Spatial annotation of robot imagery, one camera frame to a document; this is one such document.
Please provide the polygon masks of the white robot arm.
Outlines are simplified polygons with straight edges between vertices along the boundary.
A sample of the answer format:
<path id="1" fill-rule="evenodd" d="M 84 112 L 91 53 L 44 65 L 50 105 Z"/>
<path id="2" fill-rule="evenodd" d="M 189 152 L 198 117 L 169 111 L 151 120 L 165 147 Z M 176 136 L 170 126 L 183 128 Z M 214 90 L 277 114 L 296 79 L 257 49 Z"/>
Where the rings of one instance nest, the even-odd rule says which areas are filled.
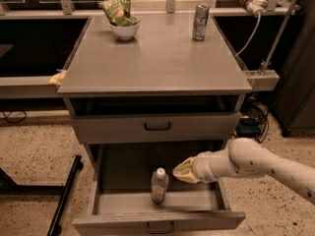
<path id="1" fill-rule="evenodd" d="M 172 174 L 180 181 L 212 183 L 221 178 L 268 175 L 311 204 L 315 204 L 315 169 L 280 157 L 257 142 L 240 138 L 224 149 L 200 152 L 177 165 Z"/>

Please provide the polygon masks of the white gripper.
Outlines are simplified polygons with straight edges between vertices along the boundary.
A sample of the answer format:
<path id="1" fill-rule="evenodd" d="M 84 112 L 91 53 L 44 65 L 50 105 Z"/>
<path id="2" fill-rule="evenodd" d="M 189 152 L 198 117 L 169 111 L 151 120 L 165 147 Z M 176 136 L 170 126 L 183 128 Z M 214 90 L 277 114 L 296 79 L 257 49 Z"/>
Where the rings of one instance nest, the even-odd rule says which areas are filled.
<path id="1" fill-rule="evenodd" d="M 195 157 L 190 156 L 173 168 L 173 176 L 190 184 L 216 182 L 219 178 L 212 169 L 211 159 L 212 153 L 210 151 L 201 152 Z"/>

